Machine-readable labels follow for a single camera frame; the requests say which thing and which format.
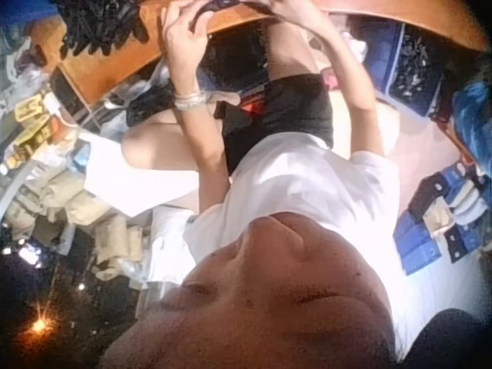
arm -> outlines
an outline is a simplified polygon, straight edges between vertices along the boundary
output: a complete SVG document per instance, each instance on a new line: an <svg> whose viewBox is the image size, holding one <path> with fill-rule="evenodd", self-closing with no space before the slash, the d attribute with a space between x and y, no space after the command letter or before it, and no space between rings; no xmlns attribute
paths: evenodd
<svg viewBox="0 0 492 369"><path fill-rule="evenodd" d="M348 48L328 17L323 16L312 32L323 42L327 56L347 102L351 116L351 151L370 151L384 156L381 131L377 122L374 86L364 66Z"/></svg>
<svg viewBox="0 0 492 369"><path fill-rule="evenodd" d="M256 0L279 18L316 35L322 42L347 102L352 125L352 153L371 151L384 156L377 123L376 97L372 81L355 59L331 20L312 0Z"/></svg>
<svg viewBox="0 0 492 369"><path fill-rule="evenodd" d="M207 0L171 2L163 12L163 37L169 73L180 96L200 91L196 72L208 43L207 24L213 13L200 16L195 31L189 25ZM224 141L205 104L181 112L184 136L196 160L200 178L200 212L224 201L230 184Z"/></svg>

finger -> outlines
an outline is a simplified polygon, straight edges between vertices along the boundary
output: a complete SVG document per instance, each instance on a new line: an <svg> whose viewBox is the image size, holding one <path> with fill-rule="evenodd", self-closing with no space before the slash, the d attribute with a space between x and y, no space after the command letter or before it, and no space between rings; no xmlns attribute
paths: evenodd
<svg viewBox="0 0 492 369"><path fill-rule="evenodd" d="M197 36L205 36L207 34L207 26L210 22L210 18L214 16L213 12L205 12L200 15L200 18L197 20L197 24L194 27L194 33Z"/></svg>
<svg viewBox="0 0 492 369"><path fill-rule="evenodd" d="M179 14L182 8L191 4L193 0L179 0L170 2L167 8L162 9L161 21L162 28L167 30L179 19Z"/></svg>
<svg viewBox="0 0 492 369"><path fill-rule="evenodd" d="M196 18L200 9L209 2L209 0L197 0L196 2L192 2L190 6L188 6L185 10L181 12L179 21L185 24L190 24Z"/></svg>

wooden shelf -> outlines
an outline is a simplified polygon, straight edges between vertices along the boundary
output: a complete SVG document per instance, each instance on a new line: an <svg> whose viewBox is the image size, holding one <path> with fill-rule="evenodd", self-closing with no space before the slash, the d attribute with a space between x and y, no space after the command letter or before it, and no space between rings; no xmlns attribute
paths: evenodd
<svg viewBox="0 0 492 369"><path fill-rule="evenodd" d="M314 0L325 11L375 15L392 18L416 25L453 42L478 51L489 50L486 32L479 26L470 10L461 0ZM78 57L59 58L61 39L65 25L61 18L54 17L38 22L32 29L32 40L40 44L48 59L45 68L53 71L62 64L64 73L70 78L83 99L93 105L102 95L155 60L161 54L158 46L158 20L163 6L170 0L151 0L141 6L141 18L147 26L150 41L142 45L131 39L120 50L105 57L101 51L89 55L86 51ZM217 13L211 20L209 32L265 18L264 15L239 5Z"/></svg>

wristband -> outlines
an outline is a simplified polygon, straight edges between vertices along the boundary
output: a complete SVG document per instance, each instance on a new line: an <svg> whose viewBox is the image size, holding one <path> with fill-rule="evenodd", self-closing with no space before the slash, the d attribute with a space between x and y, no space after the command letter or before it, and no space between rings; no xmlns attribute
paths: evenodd
<svg viewBox="0 0 492 369"><path fill-rule="evenodd" d="M187 111L197 106L206 104L208 100L208 94L200 91L193 95L180 96L175 94L175 106L179 111Z"/></svg>

